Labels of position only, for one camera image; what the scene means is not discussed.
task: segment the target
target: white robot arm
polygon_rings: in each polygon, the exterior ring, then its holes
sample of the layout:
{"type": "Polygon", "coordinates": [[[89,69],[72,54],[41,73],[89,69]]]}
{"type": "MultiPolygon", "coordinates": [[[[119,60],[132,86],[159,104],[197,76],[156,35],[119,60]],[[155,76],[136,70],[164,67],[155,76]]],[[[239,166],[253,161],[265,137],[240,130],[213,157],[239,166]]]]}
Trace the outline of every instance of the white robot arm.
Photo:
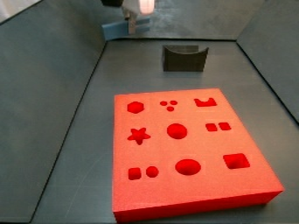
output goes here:
{"type": "Polygon", "coordinates": [[[123,13],[128,19],[128,34],[136,33],[136,17],[148,16],[155,11],[155,0],[124,0],[123,13]]]}

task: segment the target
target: black shape piece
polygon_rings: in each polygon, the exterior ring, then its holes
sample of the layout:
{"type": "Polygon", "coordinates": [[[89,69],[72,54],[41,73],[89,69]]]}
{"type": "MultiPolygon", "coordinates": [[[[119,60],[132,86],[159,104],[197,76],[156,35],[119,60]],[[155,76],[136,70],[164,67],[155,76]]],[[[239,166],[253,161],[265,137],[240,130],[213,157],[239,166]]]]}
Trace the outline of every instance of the black shape piece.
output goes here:
{"type": "Polygon", "coordinates": [[[124,0],[100,0],[103,5],[120,7],[123,5],[124,0]]]}
{"type": "Polygon", "coordinates": [[[209,48],[199,52],[197,45],[164,45],[163,70],[165,72],[201,72],[209,48]]]}

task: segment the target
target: star-shaped hole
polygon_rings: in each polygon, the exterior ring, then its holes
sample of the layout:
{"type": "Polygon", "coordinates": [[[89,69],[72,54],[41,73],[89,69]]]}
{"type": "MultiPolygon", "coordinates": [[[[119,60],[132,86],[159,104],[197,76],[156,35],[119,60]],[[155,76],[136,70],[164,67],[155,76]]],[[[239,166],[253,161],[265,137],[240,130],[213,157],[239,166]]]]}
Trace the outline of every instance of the star-shaped hole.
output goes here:
{"type": "Polygon", "coordinates": [[[127,138],[127,140],[135,142],[140,145],[144,139],[148,139],[151,136],[145,134],[145,128],[141,129],[131,129],[132,135],[127,138]]]}

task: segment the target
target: shape sorter board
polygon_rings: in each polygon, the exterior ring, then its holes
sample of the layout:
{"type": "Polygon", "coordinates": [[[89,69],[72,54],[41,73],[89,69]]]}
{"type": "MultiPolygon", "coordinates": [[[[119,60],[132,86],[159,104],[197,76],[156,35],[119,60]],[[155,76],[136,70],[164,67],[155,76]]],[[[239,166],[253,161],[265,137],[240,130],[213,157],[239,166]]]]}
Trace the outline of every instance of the shape sorter board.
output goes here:
{"type": "Polygon", "coordinates": [[[219,89],[116,96],[117,222],[264,204],[283,190],[219,89]]]}

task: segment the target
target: square hole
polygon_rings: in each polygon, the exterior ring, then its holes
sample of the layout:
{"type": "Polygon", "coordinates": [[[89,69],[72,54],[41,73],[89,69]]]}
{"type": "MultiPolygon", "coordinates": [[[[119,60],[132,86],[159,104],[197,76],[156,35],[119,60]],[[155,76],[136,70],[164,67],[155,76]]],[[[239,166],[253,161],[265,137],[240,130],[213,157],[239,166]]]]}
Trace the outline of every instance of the square hole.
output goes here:
{"type": "Polygon", "coordinates": [[[249,167],[248,159],[243,153],[224,155],[223,159],[229,169],[249,167]]]}
{"type": "Polygon", "coordinates": [[[215,123],[205,123],[205,128],[208,131],[217,131],[217,126],[215,123]]]}
{"type": "Polygon", "coordinates": [[[141,178],[141,170],[140,168],[131,168],[128,169],[127,176],[129,180],[140,179],[141,178]]]}
{"type": "Polygon", "coordinates": [[[231,130],[229,124],[227,122],[220,122],[219,127],[221,130],[231,130]]]}

